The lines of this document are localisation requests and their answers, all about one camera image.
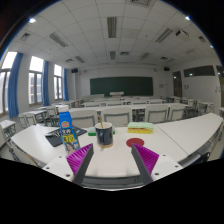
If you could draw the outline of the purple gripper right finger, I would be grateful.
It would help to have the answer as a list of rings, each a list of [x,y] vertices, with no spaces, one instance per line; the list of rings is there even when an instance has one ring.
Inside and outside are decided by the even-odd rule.
[[[151,183],[153,181],[151,174],[159,159],[159,155],[136,143],[132,144],[131,153],[139,169],[143,184]]]

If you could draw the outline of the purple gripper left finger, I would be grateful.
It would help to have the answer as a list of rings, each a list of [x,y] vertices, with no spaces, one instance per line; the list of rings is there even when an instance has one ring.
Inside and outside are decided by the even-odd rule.
[[[93,145],[86,145],[77,151],[69,154],[66,160],[74,174],[73,182],[79,186],[82,185],[86,170],[94,154]]]

